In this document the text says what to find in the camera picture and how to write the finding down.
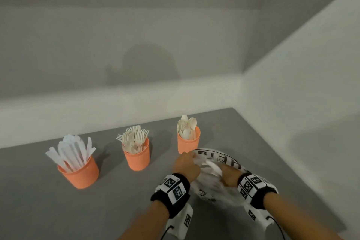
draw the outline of cable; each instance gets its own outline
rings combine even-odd
[[[268,216],[266,219],[269,219],[269,218],[271,218],[272,220],[275,221],[276,225],[279,227],[279,229],[280,229],[280,231],[281,231],[281,234],[283,235],[283,239],[286,240],[286,239],[285,239],[285,236],[284,236],[284,233],[283,233],[283,230],[281,229],[280,225],[279,225],[279,224],[276,222],[276,220],[273,219],[271,216]]]
[[[162,240],[162,239],[164,238],[165,234],[167,233],[167,231],[168,231],[169,229],[173,229],[173,228],[174,228],[174,226],[168,226],[167,229],[165,230],[164,234],[163,234],[162,237],[160,238],[160,240]]]

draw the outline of person's left hand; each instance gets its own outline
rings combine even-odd
[[[200,174],[200,167],[194,164],[193,158],[196,156],[194,152],[183,152],[175,161],[173,173],[182,174],[192,183]]]

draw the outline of black wristband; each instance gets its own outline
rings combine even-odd
[[[167,176],[156,188],[150,200],[162,202],[169,211],[169,218],[174,218],[185,206],[190,195],[190,183],[182,174],[172,174]]]
[[[252,173],[242,174],[238,179],[238,190],[247,202],[256,209],[265,210],[264,197],[269,192],[278,193],[275,186]]]

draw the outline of orange cup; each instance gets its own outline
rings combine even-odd
[[[99,169],[96,165],[95,159],[91,156],[88,163],[80,170],[72,173],[67,173],[58,165],[58,170],[74,185],[75,188],[84,189],[93,184],[99,177]]]
[[[137,154],[130,154],[124,151],[127,164],[133,171],[141,171],[145,169],[150,163],[150,146],[149,138],[144,142],[145,149]]]
[[[200,132],[200,128],[197,126],[195,128],[195,133],[196,133],[196,139],[194,139],[192,141],[183,139],[182,137],[180,137],[180,135],[178,133],[178,151],[180,154],[182,152],[188,153],[188,152],[198,148],[201,132]]]

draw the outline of gray countertop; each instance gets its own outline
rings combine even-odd
[[[221,150],[317,220],[340,232],[345,225],[234,110],[192,115],[201,129],[200,147]],[[179,118],[142,124],[150,130],[150,165],[130,170],[116,135],[127,127],[80,135],[92,138],[100,169],[97,182],[75,189],[45,155],[61,139],[0,150],[1,239],[116,239],[150,203],[150,196],[178,157]],[[194,215],[186,239],[281,239],[271,226],[265,236],[247,222],[243,209],[218,209],[194,195]],[[164,239],[173,239],[167,235]]]

